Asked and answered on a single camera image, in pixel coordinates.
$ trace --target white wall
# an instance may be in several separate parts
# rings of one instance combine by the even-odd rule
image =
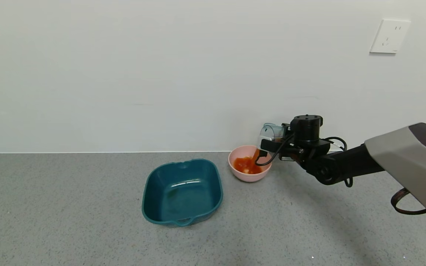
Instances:
[[[411,20],[370,55],[382,18]],[[231,150],[426,122],[426,0],[0,0],[0,152]]]

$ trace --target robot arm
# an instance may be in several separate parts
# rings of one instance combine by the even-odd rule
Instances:
[[[263,156],[268,151],[274,156],[279,155],[281,160],[296,161],[325,185],[344,181],[350,187],[353,177],[385,170],[404,186],[392,199],[394,208],[405,214],[426,212],[400,211],[395,206],[397,197],[400,199],[410,192],[426,208],[425,123],[371,138],[350,150],[345,147],[342,148],[344,151],[329,154],[332,140],[344,141],[336,137],[320,139],[322,124],[321,116],[305,115],[296,116],[290,124],[282,124],[282,131],[275,128],[274,135],[267,134],[263,128],[258,148]]]

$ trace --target transparent container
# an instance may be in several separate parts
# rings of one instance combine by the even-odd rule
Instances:
[[[274,123],[265,123],[262,126],[261,133],[259,134],[259,139],[257,141],[257,148],[261,150],[261,142],[262,140],[274,141],[274,142],[282,142],[282,138],[284,138],[284,127],[277,126]]]

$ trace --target black cable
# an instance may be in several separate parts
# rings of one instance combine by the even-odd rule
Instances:
[[[268,165],[269,163],[272,162],[272,160],[279,154],[280,150],[282,149],[282,147],[294,136],[294,134],[291,134],[290,136],[288,136],[283,142],[282,144],[280,144],[279,148],[277,149],[277,151],[274,153],[274,155],[272,155],[272,158],[270,158],[267,162],[265,163],[257,163],[257,161],[259,160],[259,156],[256,158],[256,161],[254,162],[257,166],[264,166],[264,165]]]
[[[345,141],[345,140],[343,140],[342,138],[339,138],[339,137],[328,137],[328,138],[325,138],[324,140],[329,141],[329,142],[331,142],[331,143],[334,143],[334,142],[333,142],[333,141],[330,141],[330,140],[338,140],[338,141],[341,141],[341,143],[343,143],[343,146],[344,146],[344,147],[340,147],[340,149],[341,149],[341,150],[343,150],[343,151],[345,151],[345,150],[347,150],[347,149],[348,149],[348,144],[346,144],[346,141]]]
[[[339,147],[341,150],[343,150],[343,151],[345,151],[345,150],[347,150],[348,149],[348,144],[346,143],[346,141],[345,140],[343,140],[342,138],[339,138],[339,137],[328,137],[328,138],[325,138],[324,140],[326,140],[326,141],[329,141],[329,142],[331,142],[331,143],[333,143],[334,144],[334,142],[333,141],[331,141],[331,140],[338,140],[338,141],[341,141],[341,143],[343,143],[343,146],[344,147]],[[344,182],[345,182],[345,185],[347,186],[347,187],[352,187],[353,186],[353,177],[350,177],[349,178],[349,182],[348,182],[348,180],[344,180]]]

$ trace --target gray countertop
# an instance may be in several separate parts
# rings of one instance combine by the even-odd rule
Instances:
[[[257,183],[228,153],[0,154],[0,265],[426,265],[426,214],[398,214],[387,173],[325,186],[291,162]],[[157,166],[205,158],[223,183],[207,221],[168,228],[141,213]],[[415,199],[401,206],[418,209]]]

